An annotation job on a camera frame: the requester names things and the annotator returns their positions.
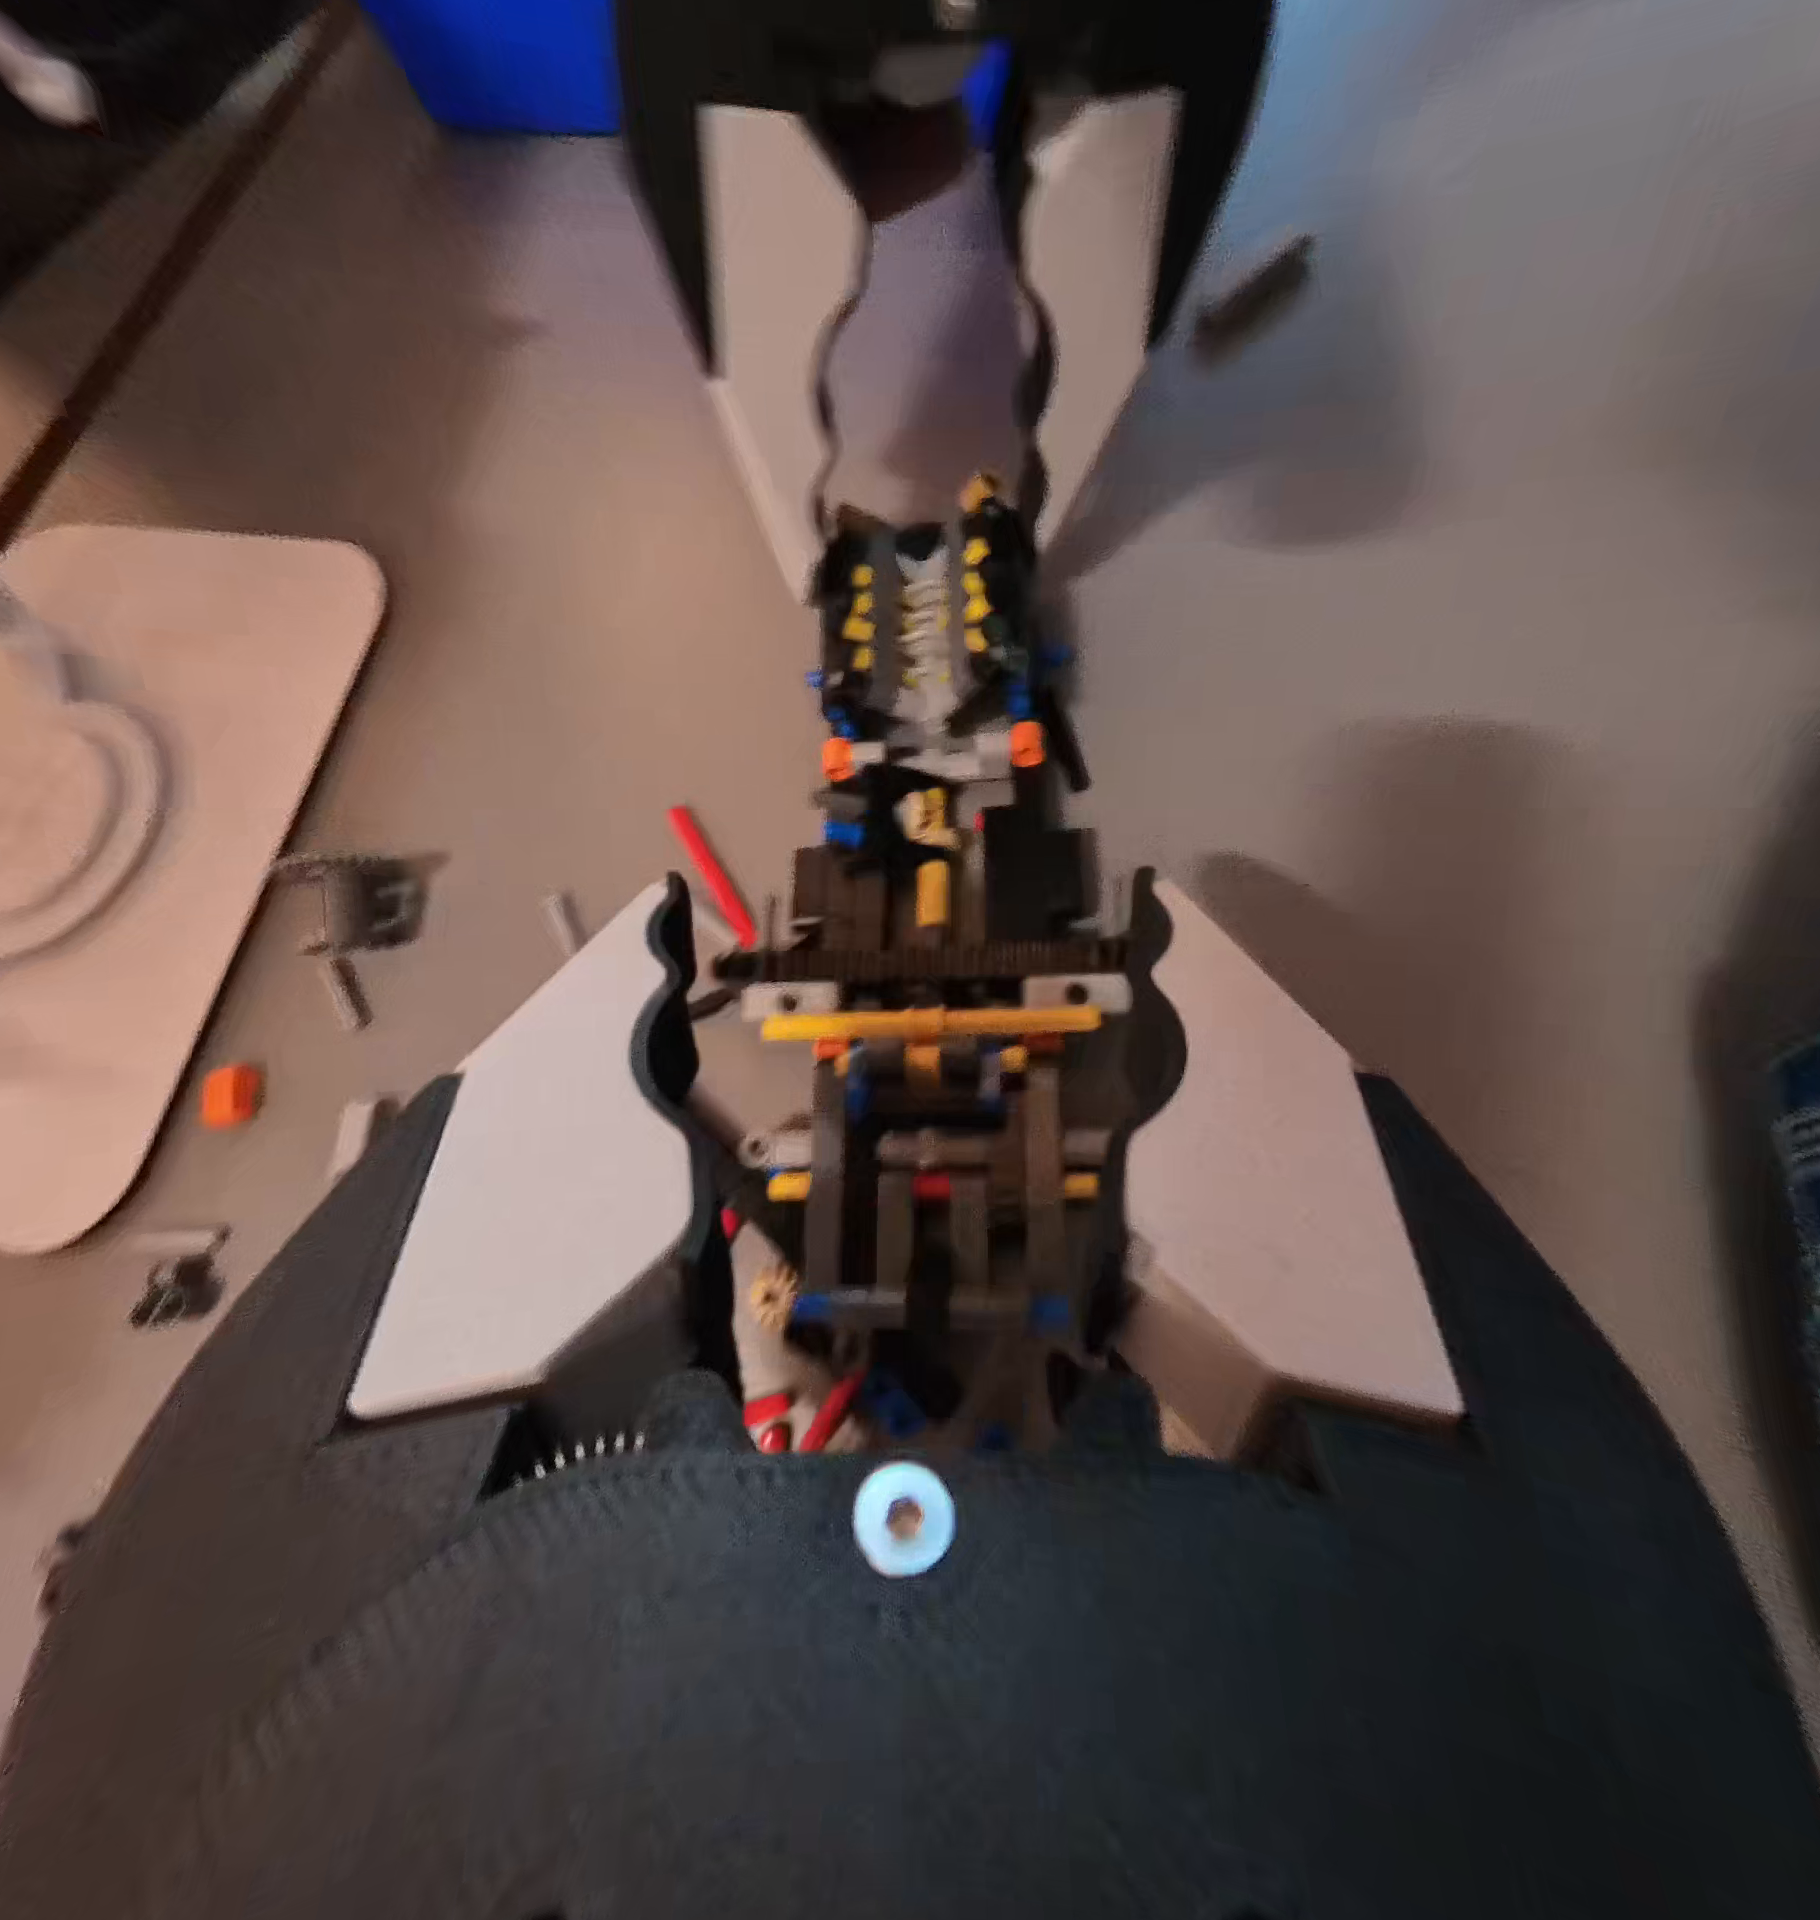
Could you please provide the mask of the red lego axle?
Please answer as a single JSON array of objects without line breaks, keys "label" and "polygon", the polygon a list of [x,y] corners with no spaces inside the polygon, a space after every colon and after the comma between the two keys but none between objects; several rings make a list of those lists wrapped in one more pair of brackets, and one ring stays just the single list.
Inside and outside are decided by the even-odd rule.
[{"label": "red lego axle", "polygon": [[718,921],[729,929],[732,943],[735,947],[754,949],[758,943],[756,918],[698,816],[685,804],[672,804],[667,808],[667,824],[694,869],[711,910]]}]

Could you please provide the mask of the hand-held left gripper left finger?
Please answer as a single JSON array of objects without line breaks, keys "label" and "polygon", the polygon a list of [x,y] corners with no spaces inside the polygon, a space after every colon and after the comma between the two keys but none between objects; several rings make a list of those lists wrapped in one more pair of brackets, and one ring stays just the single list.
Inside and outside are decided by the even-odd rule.
[{"label": "hand-held left gripper left finger", "polygon": [[690,888],[650,882],[457,1066],[346,1389],[360,1424],[524,1406],[584,1449],[733,1356],[687,992]]}]

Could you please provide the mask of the white book stand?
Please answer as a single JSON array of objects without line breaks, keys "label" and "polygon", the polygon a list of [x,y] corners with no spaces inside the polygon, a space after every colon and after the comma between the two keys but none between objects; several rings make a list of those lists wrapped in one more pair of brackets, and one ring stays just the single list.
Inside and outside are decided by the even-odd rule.
[{"label": "white book stand", "polygon": [[0,972],[73,939],[128,888],[168,801],[154,730],[0,580]]}]

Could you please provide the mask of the person's right hand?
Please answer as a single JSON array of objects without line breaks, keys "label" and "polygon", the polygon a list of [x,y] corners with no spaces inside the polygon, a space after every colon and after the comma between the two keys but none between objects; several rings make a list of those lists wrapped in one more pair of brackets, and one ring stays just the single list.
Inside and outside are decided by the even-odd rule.
[{"label": "person's right hand", "polygon": [[948,190],[977,150],[959,97],[907,107],[878,93],[824,110],[825,150],[864,217],[880,223]]}]

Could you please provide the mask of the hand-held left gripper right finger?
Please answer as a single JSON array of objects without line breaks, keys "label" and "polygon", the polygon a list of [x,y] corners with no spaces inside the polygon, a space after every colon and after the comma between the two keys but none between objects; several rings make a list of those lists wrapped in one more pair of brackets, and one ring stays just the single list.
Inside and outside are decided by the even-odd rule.
[{"label": "hand-held left gripper right finger", "polygon": [[1121,1363],[1184,1452],[1289,1408],[1466,1415],[1351,1053],[1174,879],[1132,884]]}]

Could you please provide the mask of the grey short lego beam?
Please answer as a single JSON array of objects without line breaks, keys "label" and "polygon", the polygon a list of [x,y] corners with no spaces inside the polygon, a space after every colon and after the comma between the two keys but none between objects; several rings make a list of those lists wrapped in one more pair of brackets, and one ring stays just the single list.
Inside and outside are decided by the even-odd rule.
[{"label": "grey short lego beam", "polygon": [[1305,293],[1316,250],[1313,233],[1296,233],[1264,254],[1199,308],[1190,350],[1201,359],[1221,359],[1261,337]]}]

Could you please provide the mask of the grey lego connector pieces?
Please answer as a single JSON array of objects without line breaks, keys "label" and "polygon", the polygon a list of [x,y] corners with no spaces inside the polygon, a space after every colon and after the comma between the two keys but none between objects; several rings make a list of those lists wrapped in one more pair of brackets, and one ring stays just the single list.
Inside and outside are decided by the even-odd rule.
[{"label": "grey lego connector pieces", "polygon": [[209,1314],[224,1293],[220,1259],[228,1239],[224,1224],[154,1228],[132,1239],[145,1283],[128,1314],[130,1329],[161,1331]]}]

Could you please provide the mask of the lego car chassis assembly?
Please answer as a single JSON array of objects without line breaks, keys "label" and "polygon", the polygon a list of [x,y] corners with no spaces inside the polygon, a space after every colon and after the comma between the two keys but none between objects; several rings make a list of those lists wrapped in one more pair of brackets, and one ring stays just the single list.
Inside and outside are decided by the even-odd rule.
[{"label": "lego car chassis assembly", "polygon": [[785,1113],[705,1109],[718,1211],[873,1284],[880,1450],[1045,1449],[1124,1308],[1132,895],[1103,903],[1060,785],[902,785],[880,851],[821,785],[756,947],[705,962],[694,1007],[790,1070]]}]

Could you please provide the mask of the grey lego differential gear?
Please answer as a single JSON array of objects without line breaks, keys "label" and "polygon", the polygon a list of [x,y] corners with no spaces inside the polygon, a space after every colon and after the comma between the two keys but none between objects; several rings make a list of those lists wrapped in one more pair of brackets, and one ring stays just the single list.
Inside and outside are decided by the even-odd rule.
[{"label": "grey lego differential gear", "polygon": [[267,867],[276,882],[317,893],[317,925],[300,940],[305,957],[338,960],[417,940],[427,903],[427,867],[400,855],[298,852]]}]

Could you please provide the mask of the long blue parts bin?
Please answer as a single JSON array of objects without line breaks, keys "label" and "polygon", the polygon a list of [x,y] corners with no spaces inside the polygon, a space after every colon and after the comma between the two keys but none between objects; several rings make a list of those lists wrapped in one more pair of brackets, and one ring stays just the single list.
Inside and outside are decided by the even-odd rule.
[{"label": "long blue parts bin", "polygon": [[419,107],[477,133],[611,135],[609,1],[360,1]]}]

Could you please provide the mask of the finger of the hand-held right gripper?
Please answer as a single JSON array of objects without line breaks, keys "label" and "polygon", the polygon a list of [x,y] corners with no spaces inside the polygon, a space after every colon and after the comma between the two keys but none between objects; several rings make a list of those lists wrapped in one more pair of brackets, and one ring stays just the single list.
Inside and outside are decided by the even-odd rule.
[{"label": "finger of the hand-held right gripper", "polygon": [[828,391],[866,288],[870,222],[808,121],[696,114],[711,292],[711,395],[780,576],[807,600],[830,540],[842,445]]},{"label": "finger of the hand-held right gripper", "polygon": [[1031,433],[1047,547],[1077,496],[1148,351],[1150,308],[1182,118],[1168,86],[1057,100],[1028,144],[1018,264],[1047,333],[1047,376]]}]

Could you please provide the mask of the white rounded base board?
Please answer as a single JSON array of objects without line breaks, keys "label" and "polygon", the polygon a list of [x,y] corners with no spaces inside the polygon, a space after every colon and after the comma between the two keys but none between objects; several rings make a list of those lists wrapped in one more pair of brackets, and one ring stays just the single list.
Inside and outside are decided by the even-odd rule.
[{"label": "white rounded base board", "polygon": [[0,1253],[75,1243],[150,1156],[386,612],[342,540],[66,523],[0,580],[97,663],[169,760],[128,888],[0,972]]}]

